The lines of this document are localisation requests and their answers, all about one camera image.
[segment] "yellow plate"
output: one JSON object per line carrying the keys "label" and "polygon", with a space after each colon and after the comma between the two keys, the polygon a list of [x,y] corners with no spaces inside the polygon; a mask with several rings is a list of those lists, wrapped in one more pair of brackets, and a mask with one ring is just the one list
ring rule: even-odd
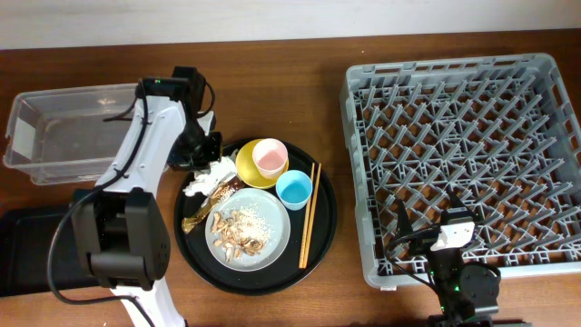
{"label": "yellow plate", "polygon": [[[240,176],[240,179],[249,186],[259,189],[267,189],[276,184],[278,177],[275,179],[267,179],[262,177],[261,173],[258,172],[258,168],[256,168],[256,164],[254,164],[254,161],[252,160],[252,150],[254,150],[254,146],[256,146],[260,141],[262,141],[262,139],[252,140],[240,149],[236,156],[236,169],[238,170],[238,176]],[[287,160],[287,164],[285,164],[281,174],[288,170],[289,161]]]}

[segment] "light blue plate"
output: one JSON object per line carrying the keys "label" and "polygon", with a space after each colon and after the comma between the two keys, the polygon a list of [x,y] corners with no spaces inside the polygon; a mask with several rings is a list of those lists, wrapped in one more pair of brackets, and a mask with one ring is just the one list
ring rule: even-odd
{"label": "light blue plate", "polygon": [[[221,246],[214,246],[214,241],[220,238],[218,233],[211,232],[214,213],[219,212],[222,218],[230,218],[233,210],[241,207],[252,208],[260,218],[266,220],[271,229],[271,238],[266,242],[261,254],[249,256],[242,253],[241,259],[235,259],[234,254],[230,262],[226,262],[226,252]],[[253,272],[274,263],[287,247],[291,235],[291,220],[281,201],[276,196],[258,189],[245,188],[239,190],[224,203],[216,205],[206,219],[206,243],[210,252],[218,262],[239,272]]]}

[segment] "pair of chopsticks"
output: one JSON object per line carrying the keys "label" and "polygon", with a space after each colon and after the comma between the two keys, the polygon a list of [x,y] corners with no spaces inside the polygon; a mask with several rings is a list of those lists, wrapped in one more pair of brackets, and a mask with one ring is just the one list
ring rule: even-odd
{"label": "pair of chopsticks", "polygon": [[[305,211],[305,225],[302,228],[302,243],[300,244],[299,268],[307,268],[309,260],[310,236],[312,235],[312,222],[315,220],[315,208],[317,207],[317,194],[319,193],[320,167],[317,171],[317,181],[314,184],[312,197],[307,201],[307,210]],[[315,177],[315,163],[310,169],[310,182],[313,183]]]}

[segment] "gray dish rack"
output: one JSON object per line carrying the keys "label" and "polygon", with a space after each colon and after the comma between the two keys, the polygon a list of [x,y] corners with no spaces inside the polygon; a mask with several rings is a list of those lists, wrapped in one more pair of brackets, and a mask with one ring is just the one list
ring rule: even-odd
{"label": "gray dish rack", "polygon": [[427,261],[395,235],[395,196],[414,229],[448,207],[445,188],[485,218],[466,261],[504,277],[581,272],[581,130],[555,60],[520,54],[352,66],[340,94],[367,283],[415,284]]}

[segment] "pink cup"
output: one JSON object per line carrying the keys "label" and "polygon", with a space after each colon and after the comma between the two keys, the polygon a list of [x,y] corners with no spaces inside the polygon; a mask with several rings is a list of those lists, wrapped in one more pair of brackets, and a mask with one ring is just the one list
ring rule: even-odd
{"label": "pink cup", "polygon": [[262,177],[275,179],[282,174],[282,170],[289,160],[289,153],[281,141],[264,139],[254,146],[252,160]]}

